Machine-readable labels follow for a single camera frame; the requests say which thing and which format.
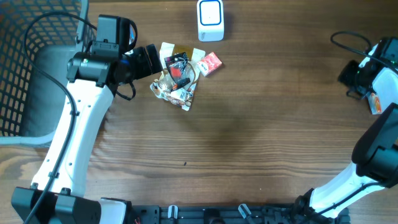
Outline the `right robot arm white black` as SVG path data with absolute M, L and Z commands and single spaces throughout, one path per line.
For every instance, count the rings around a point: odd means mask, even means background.
M 343 210 L 362 197 L 397 185 L 397 37 L 367 41 L 362 62 L 349 61 L 338 80 L 347 96 L 367 98 L 377 120 L 356 143 L 350 164 L 291 206 L 292 223 L 341 223 Z

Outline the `hex wrench set package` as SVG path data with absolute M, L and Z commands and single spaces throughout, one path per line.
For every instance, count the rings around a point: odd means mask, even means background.
M 164 58 L 166 68 L 174 81 L 172 91 L 183 88 L 190 83 L 187 75 L 188 57 L 185 52 Z

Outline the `orange Kleenex tissue pack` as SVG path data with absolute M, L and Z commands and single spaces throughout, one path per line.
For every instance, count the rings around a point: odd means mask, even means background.
M 379 101 L 379 97 L 375 93 L 368 93 L 367 99 L 372 114 L 381 114 L 382 108 Z

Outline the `red Kleenex tissue pack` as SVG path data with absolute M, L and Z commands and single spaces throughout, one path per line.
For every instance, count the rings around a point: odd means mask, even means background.
M 214 52 L 209 53 L 203 59 L 197 62 L 198 68 L 204 77 L 208 76 L 217 68 L 221 67 L 222 64 L 222 61 Z

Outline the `beige snack bag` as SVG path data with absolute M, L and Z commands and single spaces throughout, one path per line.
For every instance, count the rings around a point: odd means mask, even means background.
M 187 75 L 190 78 L 190 83 L 183 88 L 172 91 L 172 87 L 175 83 L 166 68 L 164 58 L 183 52 L 185 52 L 188 57 Z M 161 76 L 152 82 L 150 88 L 156 97 L 169 101 L 171 104 L 188 111 L 192 106 L 195 89 L 200 77 L 200 70 L 197 62 L 204 58 L 205 51 L 164 42 L 161 45 L 159 53 L 163 70 L 161 71 Z

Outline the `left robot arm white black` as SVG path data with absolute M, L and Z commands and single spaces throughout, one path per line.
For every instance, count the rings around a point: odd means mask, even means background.
M 101 15 L 97 36 L 67 64 L 65 102 L 49 151 L 28 188 L 17 187 L 14 210 L 24 223 L 124 223 L 126 202 L 88 200 L 93 146 L 118 87 L 160 72 L 153 45 L 138 47 L 134 21 Z

